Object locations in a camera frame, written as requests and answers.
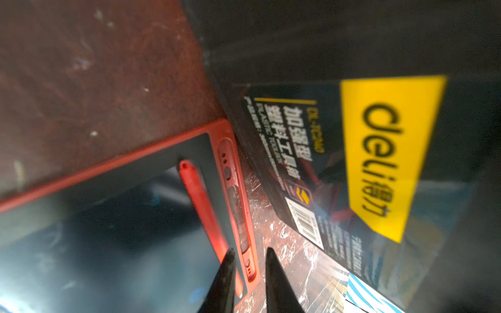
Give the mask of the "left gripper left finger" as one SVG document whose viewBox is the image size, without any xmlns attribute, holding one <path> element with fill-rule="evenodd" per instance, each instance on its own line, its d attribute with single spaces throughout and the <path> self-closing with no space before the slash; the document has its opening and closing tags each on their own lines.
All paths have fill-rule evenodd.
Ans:
<svg viewBox="0 0 501 313">
<path fill-rule="evenodd" d="M 198 313 L 233 313 L 236 287 L 236 253 L 228 249 Z"/>
</svg>

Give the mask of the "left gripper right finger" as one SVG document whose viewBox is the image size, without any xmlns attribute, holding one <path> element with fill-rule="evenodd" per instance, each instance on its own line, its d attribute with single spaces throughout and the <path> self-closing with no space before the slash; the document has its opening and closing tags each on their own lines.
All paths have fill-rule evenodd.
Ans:
<svg viewBox="0 0 501 313">
<path fill-rule="evenodd" d="M 267 313 L 304 313 L 275 251 L 266 250 Z"/>
</svg>

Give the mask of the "red stylus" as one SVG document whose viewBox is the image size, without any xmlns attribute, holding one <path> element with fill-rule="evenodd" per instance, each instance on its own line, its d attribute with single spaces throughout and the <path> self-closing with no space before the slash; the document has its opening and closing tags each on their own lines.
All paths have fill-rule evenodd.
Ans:
<svg viewBox="0 0 501 313">
<path fill-rule="evenodd" d="M 239 197 L 243 189 L 238 186 L 234 173 L 229 181 L 224 180 L 218 160 L 212 157 L 207 162 L 183 159 L 179 163 L 179 173 L 217 259 L 222 261 L 229 248 L 239 254 L 235 291 L 237 300 L 241 301 L 252 289 L 245 260 L 251 249 L 246 226 L 250 215 L 235 213 L 236 204 L 228 197 L 228 191 L 233 186 L 232 195 Z"/>
</svg>

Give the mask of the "yellow black toolbox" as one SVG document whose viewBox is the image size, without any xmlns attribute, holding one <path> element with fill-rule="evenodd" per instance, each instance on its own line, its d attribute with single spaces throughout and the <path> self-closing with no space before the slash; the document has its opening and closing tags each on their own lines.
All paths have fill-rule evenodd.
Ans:
<svg viewBox="0 0 501 313">
<path fill-rule="evenodd" d="M 348 312 L 500 311 L 499 1 L 183 1 L 277 216 Z"/>
</svg>

